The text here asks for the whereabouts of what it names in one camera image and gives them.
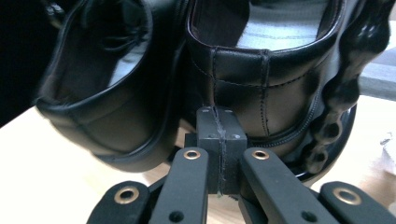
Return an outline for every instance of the wooden surface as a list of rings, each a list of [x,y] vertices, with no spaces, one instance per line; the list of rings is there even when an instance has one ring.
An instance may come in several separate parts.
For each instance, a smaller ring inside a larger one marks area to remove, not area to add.
[[[396,176],[382,169],[381,140],[396,130],[396,103],[362,96],[338,162],[313,186],[351,183],[384,206],[396,201]],[[85,223],[107,189],[125,180],[146,185],[166,175],[160,165],[130,174],[99,162],[59,135],[33,107],[0,129],[0,223]],[[207,223],[244,223],[237,202],[209,196]]]

